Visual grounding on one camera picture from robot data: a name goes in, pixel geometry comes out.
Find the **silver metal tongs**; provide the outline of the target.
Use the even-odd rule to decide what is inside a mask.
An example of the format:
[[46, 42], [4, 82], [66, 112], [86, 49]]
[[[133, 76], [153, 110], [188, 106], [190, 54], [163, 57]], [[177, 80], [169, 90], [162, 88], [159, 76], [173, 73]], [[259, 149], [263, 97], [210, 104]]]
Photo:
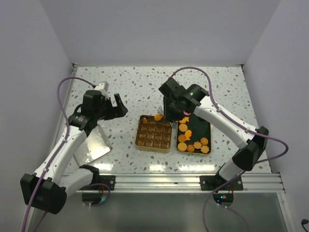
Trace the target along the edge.
[[170, 111], [168, 107], [159, 106], [157, 109], [157, 113], [161, 114], [165, 121], [169, 122], [172, 129], [176, 129], [176, 119], [173, 113]]

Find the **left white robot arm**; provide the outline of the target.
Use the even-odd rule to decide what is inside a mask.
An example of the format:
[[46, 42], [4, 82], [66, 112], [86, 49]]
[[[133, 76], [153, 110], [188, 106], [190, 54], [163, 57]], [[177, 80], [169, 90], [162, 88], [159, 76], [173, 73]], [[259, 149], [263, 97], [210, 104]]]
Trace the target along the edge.
[[81, 188], [94, 190], [102, 185], [99, 169], [81, 165], [67, 177], [63, 176], [66, 167], [81, 144], [88, 138], [100, 120], [124, 117], [128, 109], [119, 94], [114, 95], [116, 106], [109, 97], [99, 90], [88, 90], [68, 118], [69, 126], [64, 129], [61, 139], [46, 160], [33, 174], [24, 174], [20, 180], [25, 204], [51, 214], [57, 214], [67, 198]]

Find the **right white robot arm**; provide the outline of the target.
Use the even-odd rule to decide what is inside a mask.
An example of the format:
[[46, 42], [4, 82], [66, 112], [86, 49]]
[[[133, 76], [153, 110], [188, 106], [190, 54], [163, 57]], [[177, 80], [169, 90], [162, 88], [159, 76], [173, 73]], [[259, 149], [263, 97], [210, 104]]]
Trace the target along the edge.
[[263, 126], [257, 129], [230, 112], [224, 117], [220, 105], [212, 103], [209, 92], [197, 84], [185, 88], [171, 78], [159, 91], [164, 97], [166, 120], [179, 121], [185, 113], [194, 114], [219, 129], [238, 147], [234, 156], [217, 172], [217, 188], [227, 189], [238, 174], [253, 169], [266, 148], [268, 129]]

